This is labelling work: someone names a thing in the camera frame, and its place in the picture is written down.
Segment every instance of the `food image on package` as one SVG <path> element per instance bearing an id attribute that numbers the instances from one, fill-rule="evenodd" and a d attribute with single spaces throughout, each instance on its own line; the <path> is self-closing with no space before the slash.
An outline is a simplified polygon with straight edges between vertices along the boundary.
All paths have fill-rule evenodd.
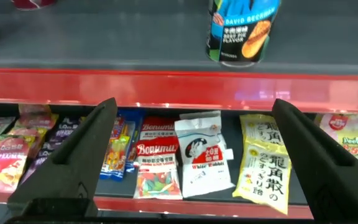
<path id="1" fill-rule="evenodd" d="M 358 159 L 358 114 L 317 116 L 320 128 Z"/>
<path id="2" fill-rule="evenodd" d="M 231 183 L 219 137 L 221 118 L 184 119 L 175 122 L 183 160 L 183 197 L 228 189 Z"/>
<path id="3" fill-rule="evenodd" d="M 178 139 L 140 140 L 136 148 L 140 164 L 134 198 L 182 199 L 175 158 Z"/>
<path id="4" fill-rule="evenodd" d="M 34 141 L 34 136 L 0 136 L 0 192 L 15 191 Z"/>
<path id="5" fill-rule="evenodd" d="M 291 161 L 274 118 L 240 116 L 244 153 L 233 197 L 269 205 L 288 213 Z"/>

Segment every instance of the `gray shelf surface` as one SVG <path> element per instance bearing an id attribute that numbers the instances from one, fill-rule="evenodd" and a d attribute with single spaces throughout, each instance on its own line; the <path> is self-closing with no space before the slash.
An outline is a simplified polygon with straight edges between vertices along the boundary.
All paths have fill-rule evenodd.
<path id="1" fill-rule="evenodd" d="M 0 0 L 0 67 L 231 71 L 205 53 L 208 0 Z M 358 1 L 282 0 L 262 62 L 241 72 L 358 75 Z"/>

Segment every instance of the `red can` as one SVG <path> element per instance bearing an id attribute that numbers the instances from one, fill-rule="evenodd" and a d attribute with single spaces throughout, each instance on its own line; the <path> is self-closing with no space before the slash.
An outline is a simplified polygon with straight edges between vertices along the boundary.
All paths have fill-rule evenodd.
<path id="1" fill-rule="evenodd" d="M 49 6 L 56 0 L 12 0 L 19 10 L 37 10 Z"/>

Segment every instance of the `blue candy package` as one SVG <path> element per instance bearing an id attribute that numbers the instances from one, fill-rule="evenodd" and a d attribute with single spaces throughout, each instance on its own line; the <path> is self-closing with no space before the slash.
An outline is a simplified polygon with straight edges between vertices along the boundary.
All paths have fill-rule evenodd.
<path id="1" fill-rule="evenodd" d="M 118 111 L 116 119 L 117 125 L 114 125 L 112 130 L 109 146 L 100 173 L 100 179 L 121 181 L 124 177 L 124 172 L 127 168 L 127 158 L 135 139 L 136 129 L 143 118 L 143 114 L 144 112 L 142 110 Z"/>

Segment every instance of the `red candy package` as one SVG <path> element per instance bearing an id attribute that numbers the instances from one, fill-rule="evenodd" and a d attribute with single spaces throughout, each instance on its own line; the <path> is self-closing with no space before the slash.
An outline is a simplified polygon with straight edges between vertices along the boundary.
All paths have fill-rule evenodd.
<path id="1" fill-rule="evenodd" d="M 46 128 L 47 130 L 51 130 L 55 126 L 58 118 L 59 115 L 57 114 L 40 114 L 40 115 L 25 114 L 22 115 L 16 121 L 15 126 Z"/>
<path id="2" fill-rule="evenodd" d="M 11 135 L 34 136 L 35 140 L 28 154 L 28 157 L 31 159 L 35 159 L 38 152 L 40 151 L 42 144 L 44 143 L 46 133 L 47 130 L 45 128 L 25 128 L 17 126 L 14 126 L 8 132 L 8 134 Z"/>
<path id="3" fill-rule="evenodd" d="M 148 116 L 145 118 L 142 128 L 140 129 L 139 140 L 155 139 L 158 137 L 176 136 L 175 121 L 176 118 L 161 118 Z M 127 163 L 133 163 L 138 166 L 136 160 L 136 148 L 132 147 L 128 155 Z"/>
<path id="4" fill-rule="evenodd" d="M 15 191 L 34 140 L 34 136 L 0 136 L 0 192 Z"/>
<path id="5" fill-rule="evenodd" d="M 134 198 L 180 200 L 177 160 L 178 139 L 173 137 L 140 140 L 137 145 L 139 172 Z"/>

